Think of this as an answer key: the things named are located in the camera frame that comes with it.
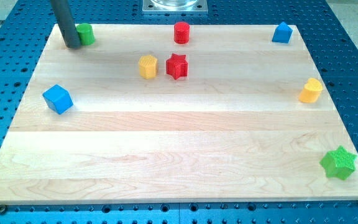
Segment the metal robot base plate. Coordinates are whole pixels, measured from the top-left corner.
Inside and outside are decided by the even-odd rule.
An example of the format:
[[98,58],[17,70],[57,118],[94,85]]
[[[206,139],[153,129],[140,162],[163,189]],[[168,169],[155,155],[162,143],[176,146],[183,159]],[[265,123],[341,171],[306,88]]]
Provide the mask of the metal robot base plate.
[[141,0],[143,14],[207,14],[207,0]]

